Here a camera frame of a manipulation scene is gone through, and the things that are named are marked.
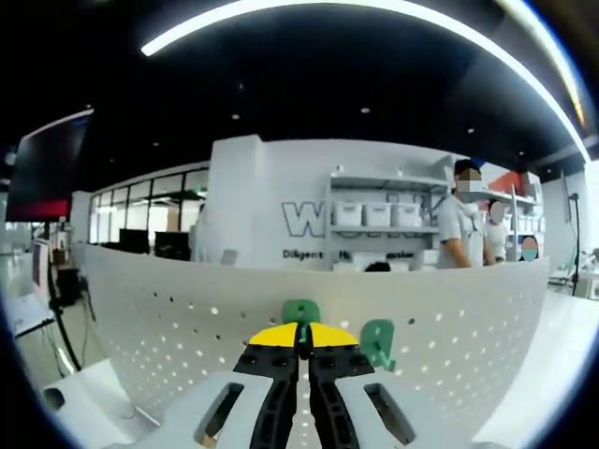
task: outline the white table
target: white table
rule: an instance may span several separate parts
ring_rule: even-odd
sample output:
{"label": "white table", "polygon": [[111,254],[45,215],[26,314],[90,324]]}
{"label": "white table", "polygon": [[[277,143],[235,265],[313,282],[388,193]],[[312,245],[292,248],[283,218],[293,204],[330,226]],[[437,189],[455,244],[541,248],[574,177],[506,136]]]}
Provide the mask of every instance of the white table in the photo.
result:
{"label": "white table", "polygon": [[[598,327],[599,302],[548,291],[522,369],[474,441],[526,447],[577,384]],[[86,449],[131,443],[155,428],[133,408],[108,360],[51,386],[66,398],[58,418]]]}
{"label": "white table", "polygon": [[33,293],[5,300],[8,323],[17,339],[54,322],[54,312]]}
{"label": "white table", "polygon": [[475,441],[520,449],[552,425],[587,374],[598,328],[599,302],[548,291],[524,364]]}
{"label": "white table", "polygon": [[156,428],[133,407],[108,359],[48,387],[63,393],[54,414],[85,449],[129,444]]}

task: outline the green clip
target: green clip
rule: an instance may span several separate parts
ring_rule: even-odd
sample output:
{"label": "green clip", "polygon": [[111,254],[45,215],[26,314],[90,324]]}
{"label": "green clip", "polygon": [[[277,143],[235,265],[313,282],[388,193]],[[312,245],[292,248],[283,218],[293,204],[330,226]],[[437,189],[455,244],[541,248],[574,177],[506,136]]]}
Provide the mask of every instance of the green clip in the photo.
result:
{"label": "green clip", "polygon": [[360,333],[360,350],[368,357],[373,368],[393,371],[396,361],[391,360],[391,345],[395,326],[390,320],[371,320]]}
{"label": "green clip", "polygon": [[308,325],[310,323],[320,323],[320,309],[310,299],[289,300],[283,304],[281,321],[284,324],[298,323],[301,328],[299,342],[305,343]]}

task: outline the white perforated panel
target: white perforated panel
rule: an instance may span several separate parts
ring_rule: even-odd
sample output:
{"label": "white perforated panel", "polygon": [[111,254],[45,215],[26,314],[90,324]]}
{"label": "white perforated panel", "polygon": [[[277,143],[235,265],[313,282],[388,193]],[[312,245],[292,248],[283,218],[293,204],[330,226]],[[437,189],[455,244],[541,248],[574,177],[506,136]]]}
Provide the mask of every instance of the white perforated panel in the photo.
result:
{"label": "white perforated panel", "polygon": [[[278,324],[284,301],[309,298],[324,323],[356,336],[372,319],[391,319],[398,382],[471,437],[522,364],[548,279],[547,259],[397,274],[250,270],[97,247],[87,248],[86,260],[111,363],[133,401],[158,421],[187,388],[231,370],[245,341]],[[305,363],[298,394],[288,447],[317,448]]]}

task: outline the yellow part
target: yellow part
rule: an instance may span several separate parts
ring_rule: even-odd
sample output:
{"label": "yellow part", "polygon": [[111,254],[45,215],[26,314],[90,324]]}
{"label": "yellow part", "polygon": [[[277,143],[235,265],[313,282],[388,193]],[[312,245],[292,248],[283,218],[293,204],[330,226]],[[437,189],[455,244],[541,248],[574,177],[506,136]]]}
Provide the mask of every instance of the yellow part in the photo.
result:
{"label": "yellow part", "polygon": [[289,323],[264,329],[255,334],[250,340],[250,344],[259,344],[261,346],[284,346],[293,348],[296,342],[297,323]]}
{"label": "yellow part", "polygon": [[310,329],[312,330],[314,348],[359,344],[352,334],[343,329],[321,325],[320,323],[310,323]]}

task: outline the person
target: person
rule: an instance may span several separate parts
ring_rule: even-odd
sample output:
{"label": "person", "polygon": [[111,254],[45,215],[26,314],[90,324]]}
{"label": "person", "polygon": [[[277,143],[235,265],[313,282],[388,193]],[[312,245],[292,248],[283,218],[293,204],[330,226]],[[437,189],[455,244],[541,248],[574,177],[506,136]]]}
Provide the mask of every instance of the person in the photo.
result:
{"label": "person", "polygon": [[504,224],[504,205],[492,199],[489,202],[489,220],[485,227],[487,239],[495,257],[495,262],[505,262],[505,241],[507,239],[507,228]]}
{"label": "person", "polygon": [[522,251],[519,262],[532,260],[539,258],[539,242],[535,236],[528,236],[522,241]]}
{"label": "person", "polygon": [[454,165],[456,187],[437,214],[441,248],[437,268],[470,268],[495,265],[491,246],[484,236],[476,193],[481,190],[480,168],[469,159]]}

